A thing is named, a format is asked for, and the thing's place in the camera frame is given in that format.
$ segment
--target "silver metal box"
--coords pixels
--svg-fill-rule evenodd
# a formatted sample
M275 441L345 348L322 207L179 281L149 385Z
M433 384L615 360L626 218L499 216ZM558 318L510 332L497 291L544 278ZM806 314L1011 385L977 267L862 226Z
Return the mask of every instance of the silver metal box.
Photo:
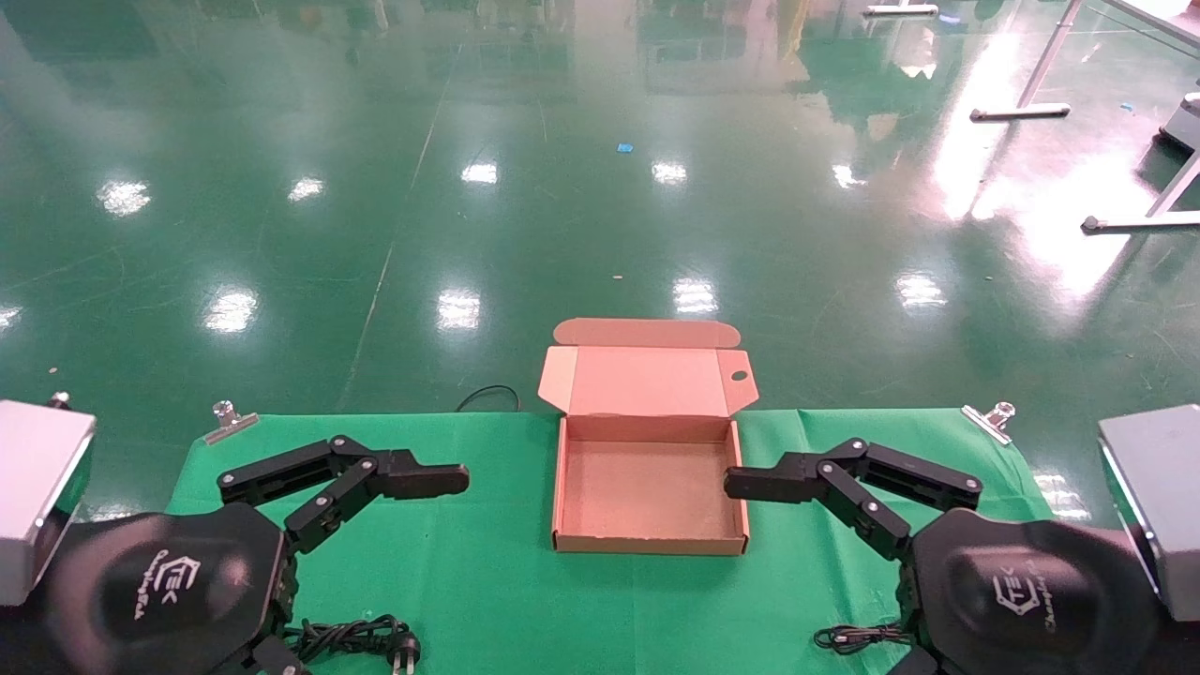
M1200 620L1200 406L1100 420L1109 489L1176 621Z
M96 418L0 401L0 605L37 585L88 488Z

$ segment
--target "cardboard box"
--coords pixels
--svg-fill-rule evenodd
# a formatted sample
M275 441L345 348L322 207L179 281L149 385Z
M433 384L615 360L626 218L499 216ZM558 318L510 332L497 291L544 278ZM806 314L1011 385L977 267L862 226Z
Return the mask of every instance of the cardboard box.
M758 399L737 329L714 321L572 318L554 329L538 394L558 430L559 551L740 555L745 502L734 412Z

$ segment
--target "robotic arm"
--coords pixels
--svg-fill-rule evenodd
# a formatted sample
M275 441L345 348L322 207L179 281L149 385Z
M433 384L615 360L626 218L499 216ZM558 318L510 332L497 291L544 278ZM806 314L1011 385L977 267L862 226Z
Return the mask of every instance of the robotic arm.
M911 528L854 479L944 512ZM851 438L773 468L732 467L730 497L817 501L900 562L890 675L1175 675L1200 664L1200 623L1174 621L1123 532L977 514L978 478Z
M281 531L254 507L332 480ZM335 436L217 478L224 506L72 525L29 597L0 607L6 675L305 675L284 645L296 556L376 497L458 494L462 465ZM412 655L403 655L413 659ZM392 655L394 670L402 655Z

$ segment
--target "table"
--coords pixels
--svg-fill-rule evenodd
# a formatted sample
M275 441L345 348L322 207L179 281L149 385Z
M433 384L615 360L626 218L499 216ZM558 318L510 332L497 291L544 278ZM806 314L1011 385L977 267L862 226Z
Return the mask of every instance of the table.
M748 411L737 419L748 466L860 436L978 476L985 515L1050 518L1021 455L958 410ZM420 637L418 673L426 675L882 674L905 653L880 645L836 657L812 645L818 628L898 615L896 563L876 557L818 506L751 502L751 539L740 557L554 552L557 420L529 413L262 416L216 446L193 444L168 510L215 509L223 470L336 434L374 449L410 448L422 464L466 464L467 492L376 501L300 560L298 621L395 614ZM263 510L280 522L311 494ZM881 498L914 526L936 515ZM355 655L318 661L314 671L382 675L386 668L379 657Z
M1104 0L1104 2L1148 23L1194 49L1200 49L1200 7L1188 4L1180 10L1178 0ZM1084 0L1070 0L1067 2L1067 8L1063 11L1062 18L1050 35L1050 41L1046 42L1045 49L1042 50L1042 56L1038 59L1037 66L1033 67L1033 72L1030 74L1030 79L1026 82L1025 89L1016 101L1016 107L995 109L976 108L971 112L972 120L996 121L1049 118L1064 117L1070 113L1070 104L1068 103L1033 103L1033 96L1038 92L1038 88L1042 86L1042 82L1050 70L1050 64L1054 62L1058 49L1062 48L1062 43L1067 40L1067 34L1070 32L1075 17L1082 6ZM1193 96L1200 95L1189 94L1184 98L1181 110L1196 115L1200 114L1200 108L1189 106L1189 103L1195 102L1189 101ZM1175 178L1171 179L1171 183L1158 196L1144 217L1099 219L1087 216L1082 223L1084 232L1099 234L1104 232L1129 232L1145 228L1162 229L1200 225L1200 211L1168 213L1196 175L1200 175L1200 153L1192 154L1188 162L1175 174Z

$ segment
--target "green floor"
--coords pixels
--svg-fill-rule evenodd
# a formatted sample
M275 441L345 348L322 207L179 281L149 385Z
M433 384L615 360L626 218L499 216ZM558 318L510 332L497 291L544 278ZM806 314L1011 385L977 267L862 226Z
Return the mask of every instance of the green floor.
M863 5L0 2L0 395L100 416L109 516L218 399L546 411L558 321L715 317L758 407L1013 401L1060 515L1110 525L1096 420L1200 398L1198 239L1078 225L1178 167L1194 61L1085 10L1039 96L1070 117L972 125L1063 5Z

